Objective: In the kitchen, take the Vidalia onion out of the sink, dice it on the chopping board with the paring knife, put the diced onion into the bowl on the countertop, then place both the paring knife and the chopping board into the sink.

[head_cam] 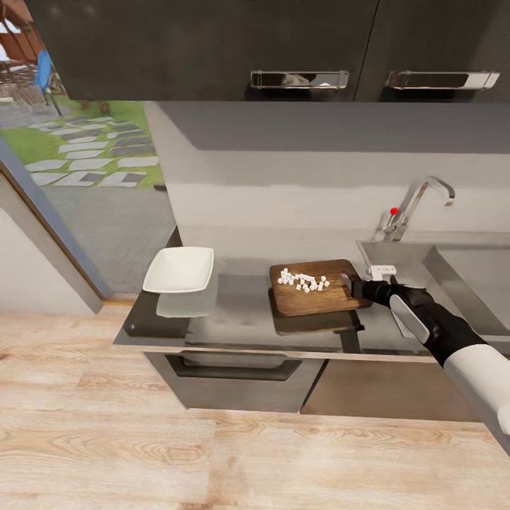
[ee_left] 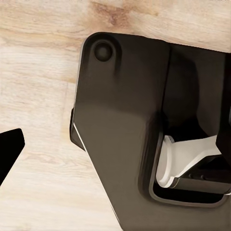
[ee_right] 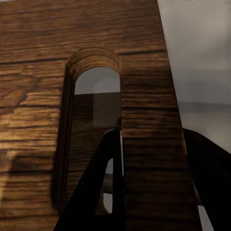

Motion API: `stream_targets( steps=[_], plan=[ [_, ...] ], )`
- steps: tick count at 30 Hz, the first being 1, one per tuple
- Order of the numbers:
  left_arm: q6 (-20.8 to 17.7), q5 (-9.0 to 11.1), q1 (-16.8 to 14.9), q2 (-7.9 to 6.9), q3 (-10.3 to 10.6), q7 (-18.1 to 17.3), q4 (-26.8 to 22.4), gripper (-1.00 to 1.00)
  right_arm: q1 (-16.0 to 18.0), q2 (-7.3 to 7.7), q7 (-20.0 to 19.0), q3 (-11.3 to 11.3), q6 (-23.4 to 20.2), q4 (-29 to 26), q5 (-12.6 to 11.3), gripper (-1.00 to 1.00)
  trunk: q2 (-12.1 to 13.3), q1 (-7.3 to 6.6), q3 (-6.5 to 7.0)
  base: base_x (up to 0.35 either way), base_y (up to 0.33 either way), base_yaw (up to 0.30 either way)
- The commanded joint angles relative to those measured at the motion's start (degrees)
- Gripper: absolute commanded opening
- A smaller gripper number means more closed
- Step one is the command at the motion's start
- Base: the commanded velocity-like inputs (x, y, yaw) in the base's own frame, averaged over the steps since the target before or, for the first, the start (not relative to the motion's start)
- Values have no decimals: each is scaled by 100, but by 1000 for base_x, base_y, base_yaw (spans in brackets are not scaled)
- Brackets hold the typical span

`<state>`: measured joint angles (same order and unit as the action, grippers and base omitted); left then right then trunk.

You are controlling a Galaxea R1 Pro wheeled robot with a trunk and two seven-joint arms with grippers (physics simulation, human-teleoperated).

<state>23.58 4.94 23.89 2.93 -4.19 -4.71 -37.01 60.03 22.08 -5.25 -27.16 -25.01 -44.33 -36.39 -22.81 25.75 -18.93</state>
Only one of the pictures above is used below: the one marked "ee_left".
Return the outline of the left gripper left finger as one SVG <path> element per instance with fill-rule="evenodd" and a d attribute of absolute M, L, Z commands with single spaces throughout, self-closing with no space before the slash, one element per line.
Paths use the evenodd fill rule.
<path fill-rule="evenodd" d="M 20 128 L 0 133 L 0 186 L 25 146 Z"/>

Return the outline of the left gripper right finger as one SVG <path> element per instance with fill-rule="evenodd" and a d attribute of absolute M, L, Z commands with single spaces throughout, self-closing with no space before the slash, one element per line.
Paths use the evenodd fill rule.
<path fill-rule="evenodd" d="M 220 128 L 218 131 L 216 146 L 231 167 L 231 130 Z"/>

